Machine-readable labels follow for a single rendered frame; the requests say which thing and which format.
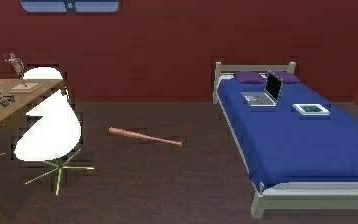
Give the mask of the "grey laptop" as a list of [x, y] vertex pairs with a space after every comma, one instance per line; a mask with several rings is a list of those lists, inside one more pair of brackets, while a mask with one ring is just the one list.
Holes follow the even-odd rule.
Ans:
[[275, 107], [278, 104], [282, 87], [282, 80], [273, 71], [269, 71], [266, 86], [262, 92], [242, 92], [242, 96], [251, 107]]

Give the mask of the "blue window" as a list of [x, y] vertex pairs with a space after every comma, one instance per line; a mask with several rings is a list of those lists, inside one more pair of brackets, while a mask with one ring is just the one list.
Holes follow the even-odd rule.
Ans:
[[20, 4], [31, 13], [112, 13], [120, 0], [20, 0]]

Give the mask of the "pink baseball bat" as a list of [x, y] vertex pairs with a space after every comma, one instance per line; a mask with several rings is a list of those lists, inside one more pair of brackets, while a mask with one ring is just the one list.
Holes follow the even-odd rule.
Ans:
[[167, 140], [167, 139], [163, 139], [163, 138], [148, 136], [148, 135], [144, 135], [141, 133], [137, 133], [137, 132], [133, 132], [133, 131], [129, 131], [129, 130], [123, 130], [123, 129], [119, 129], [119, 128], [114, 128], [114, 127], [108, 128], [108, 132], [111, 134], [114, 134], [114, 135], [121, 135], [121, 136], [125, 136], [125, 137], [139, 138], [139, 139], [144, 139], [144, 140], [162, 142], [162, 143], [166, 143], [166, 144], [177, 145], [179, 147], [182, 147], [182, 145], [183, 145], [182, 141]]

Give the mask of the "white swivel chair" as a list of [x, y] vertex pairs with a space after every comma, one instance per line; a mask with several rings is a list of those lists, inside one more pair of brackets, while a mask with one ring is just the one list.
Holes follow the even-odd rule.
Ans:
[[52, 93], [43, 102], [26, 113], [28, 117], [39, 117], [18, 140], [14, 154], [25, 162], [43, 162], [53, 167], [29, 181], [32, 183], [53, 172], [58, 172], [55, 195], [60, 192], [61, 176], [68, 163], [80, 149], [76, 150], [82, 127], [69, 103], [69, 91], [65, 86]]

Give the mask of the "white book with green cover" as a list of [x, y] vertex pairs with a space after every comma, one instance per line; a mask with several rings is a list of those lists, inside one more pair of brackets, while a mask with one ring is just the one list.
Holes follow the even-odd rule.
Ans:
[[321, 104], [293, 104], [296, 111], [304, 116], [328, 116], [330, 111]]

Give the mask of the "grey figure statue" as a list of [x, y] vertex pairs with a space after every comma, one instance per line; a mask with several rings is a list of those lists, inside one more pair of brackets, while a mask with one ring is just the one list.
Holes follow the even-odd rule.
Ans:
[[16, 57], [14, 53], [10, 53], [10, 57], [3, 56], [7, 63], [10, 63], [14, 68], [19, 84], [11, 89], [11, 93], [31, 93], [42, 86], [41, 83], [26, 83], [24, 81], [24, 65], [20, 58]]

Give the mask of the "brown wooden desk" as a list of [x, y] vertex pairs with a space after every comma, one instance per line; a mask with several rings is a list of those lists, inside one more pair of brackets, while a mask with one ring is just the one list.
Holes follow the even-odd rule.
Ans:
[[[18, 118], [57, 90], [64, 90], [63, 80], [30, 80], [30, 83], [38, 83], [32, 92], [12, 92], [12, 89], [19, 84], [16, 79], [0, 79], [0, 91], [4, 96], [13, 96], [15, 101], [4, 107], [0, 105], [0, 131], [4, 128], [13, 128]], [[7, 219], [0, 210], [0, 224], [8, 224]]]

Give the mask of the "blue bed with grey frame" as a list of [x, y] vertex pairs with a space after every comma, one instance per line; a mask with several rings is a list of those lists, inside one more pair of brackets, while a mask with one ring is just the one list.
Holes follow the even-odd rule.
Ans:
[[[251, 214], [267, 209], [358, 209], [358, 120], [302, 83], [284, 84], [275, 107], [251, 107], [242, 92], [262, 92], [269, 71], [286, 65], [215, 66], [213, 101], [226, 118], [254, 187]], [[238, 71], [265, 82], [243, 84]], [[328, 116], [304, 116], [293, 104], [321, 104]]]

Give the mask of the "black glasses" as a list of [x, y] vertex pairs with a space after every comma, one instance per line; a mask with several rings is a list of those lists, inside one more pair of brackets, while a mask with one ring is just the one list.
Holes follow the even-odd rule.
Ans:
[[13, 95], [0, 97], [0, 105], [3, 107], [7, 107], [10, 103], [13, 102], [15, 102], [15, 97]]

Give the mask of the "purple pillow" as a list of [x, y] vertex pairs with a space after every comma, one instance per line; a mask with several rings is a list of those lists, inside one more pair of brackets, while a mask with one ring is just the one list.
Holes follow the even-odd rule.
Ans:
[[294, 74], [288, 72], [275, 71], [274, 75], [281, 79], [284, 84], [296, 84], [300, 82], [300, 80]]
[[234, 73], [234, 78], [243, 84], [261, 84], [265, 79], [257, 72], [238, 71]]

